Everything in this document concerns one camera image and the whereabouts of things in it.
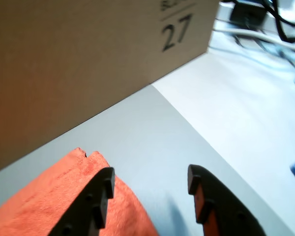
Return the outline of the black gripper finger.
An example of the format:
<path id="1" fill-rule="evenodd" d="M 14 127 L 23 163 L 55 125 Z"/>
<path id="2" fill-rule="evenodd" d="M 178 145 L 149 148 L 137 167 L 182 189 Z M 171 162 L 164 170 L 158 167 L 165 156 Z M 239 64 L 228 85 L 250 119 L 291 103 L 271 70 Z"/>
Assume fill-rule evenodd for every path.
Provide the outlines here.
<path id="1" fill-rule="evenodd" d="M 84 187 L 50 236 L 98 236 L 106 226 L 108 200 L 114 197 L 115 170 L 101 169 Z"/>
<path id="2" fill-rule="evenodd" d="M 188 167 L 188 194 L 194 197 L 196 222 L 205 236 L 263 236 L 262 226 L 240 199 L 214 174 Z"/>

